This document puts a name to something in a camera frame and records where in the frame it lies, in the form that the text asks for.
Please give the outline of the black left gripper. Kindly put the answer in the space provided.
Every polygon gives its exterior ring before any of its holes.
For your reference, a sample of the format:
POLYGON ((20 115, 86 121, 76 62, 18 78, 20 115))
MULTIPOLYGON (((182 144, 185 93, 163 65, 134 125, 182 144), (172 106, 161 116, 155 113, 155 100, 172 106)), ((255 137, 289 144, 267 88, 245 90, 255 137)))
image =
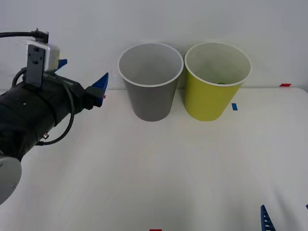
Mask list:
MULTIPOLYGON (((59 59, 55 72, 68 63, 67 59, 59 59)), ((85 109, 101 107, 105 99, 108 85, 109 73, 104 74, 91 86, 84 89, 80 83, 65 77, 57 78, 51 73, 44 73, 40 97, 46 102, 54 117, 54 125, 57 126, 70 112, 71 104, 65 87, 67 87, 73 98, 74 114, 85 109)))

